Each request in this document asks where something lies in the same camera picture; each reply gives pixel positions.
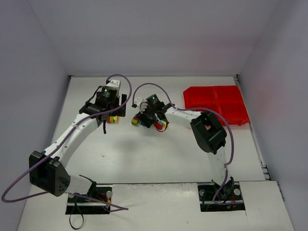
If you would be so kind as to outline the green small lego brick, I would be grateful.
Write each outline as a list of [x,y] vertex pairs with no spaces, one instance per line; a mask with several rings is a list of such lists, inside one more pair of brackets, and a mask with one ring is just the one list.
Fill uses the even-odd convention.
[[132,119],[131,124],[137,126],[139,124],[139,121],[136,119]]

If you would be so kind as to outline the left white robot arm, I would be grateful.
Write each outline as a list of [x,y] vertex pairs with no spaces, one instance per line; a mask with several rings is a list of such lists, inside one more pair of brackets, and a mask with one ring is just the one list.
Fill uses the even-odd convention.
[[32,185],[56,197],[64,193],[85,195],[93,190],[94,181],[69,175],[66,167],[82,142],[97,128],[104,127],[110,116],[125,116],[126,108],[119,106],[127,95],[119,94],[120,85],[120,80],[110,80],[94,94],[94,103],[86,101],[73,123],[52,145],[30,155],[29,166],[35,167],[29,173]]

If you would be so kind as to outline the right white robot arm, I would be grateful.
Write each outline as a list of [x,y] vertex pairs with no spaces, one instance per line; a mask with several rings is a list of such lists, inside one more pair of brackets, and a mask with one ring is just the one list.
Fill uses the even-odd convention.
[[[230,195],[232,186],[228,183],[234,182],[228,170],[234,156],[234,138],[227,121],[211,109],[181,109],[173,103],[164,104],[155,94],[147,99],[135,98],[132,107],[139,110],[137,118],[147,128],[161,120],[166,125],[175,123],[192,130],[197,145],[210,161],[212,182],[217,187],[212,200],[221,205],[219,201]],[[217,117],[221,117],[227,131]]]

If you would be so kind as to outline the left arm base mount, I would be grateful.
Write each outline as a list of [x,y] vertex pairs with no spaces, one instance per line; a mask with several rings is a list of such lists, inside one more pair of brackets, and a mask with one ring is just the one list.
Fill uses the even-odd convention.
[[77,196],[68,197],[65,214],[80,215],[81,212],[83,215],[109,215],[110,206],[102,202],[111,203],[112,186],[98,185],[93,197],[100,202]]

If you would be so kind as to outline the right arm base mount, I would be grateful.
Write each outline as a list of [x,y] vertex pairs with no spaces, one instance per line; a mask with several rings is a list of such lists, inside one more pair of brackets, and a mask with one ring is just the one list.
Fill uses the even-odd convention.
[[213,202],[214,195],[219,189],[216,183],[198,184],[198,196],[201,212],[245,211],[243,195],[239,182],[229,180],[219,191]]

